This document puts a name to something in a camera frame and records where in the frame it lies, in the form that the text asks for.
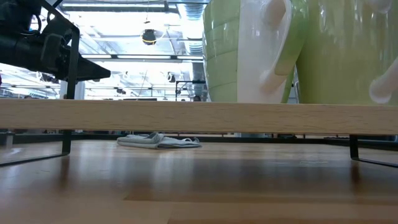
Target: wooden plank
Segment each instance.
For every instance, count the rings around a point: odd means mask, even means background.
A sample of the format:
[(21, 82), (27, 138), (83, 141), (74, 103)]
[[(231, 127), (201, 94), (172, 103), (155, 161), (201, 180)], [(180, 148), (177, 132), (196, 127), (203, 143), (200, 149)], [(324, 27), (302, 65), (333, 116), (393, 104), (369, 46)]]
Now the wooden plank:
[(398, 107), (0, 100), (0, 127), (242, 133), (398, 134)]

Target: gray cloth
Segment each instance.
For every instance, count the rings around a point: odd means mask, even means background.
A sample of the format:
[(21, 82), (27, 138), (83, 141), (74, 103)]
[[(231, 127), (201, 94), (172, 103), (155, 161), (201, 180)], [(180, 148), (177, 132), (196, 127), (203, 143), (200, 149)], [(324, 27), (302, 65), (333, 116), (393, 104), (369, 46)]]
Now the gray cloth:
[(118, 138), (118, 144), (121, 146), (140, 147), (145, 149), (178, 149), (200, 147), (199, 139), (178, 140), (165, 137), (164, 134), (152, 133), (148, 137), (136, 136), (130, 134), (126, 137)]

